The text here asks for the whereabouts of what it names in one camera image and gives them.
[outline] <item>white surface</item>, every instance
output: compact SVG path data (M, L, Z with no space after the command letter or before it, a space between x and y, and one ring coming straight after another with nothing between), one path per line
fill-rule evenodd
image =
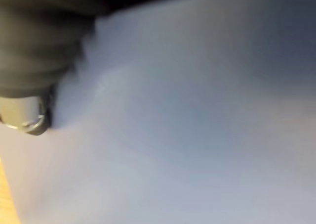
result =
M315 0L118 14L54 130L0 128L23 224L314 224Z

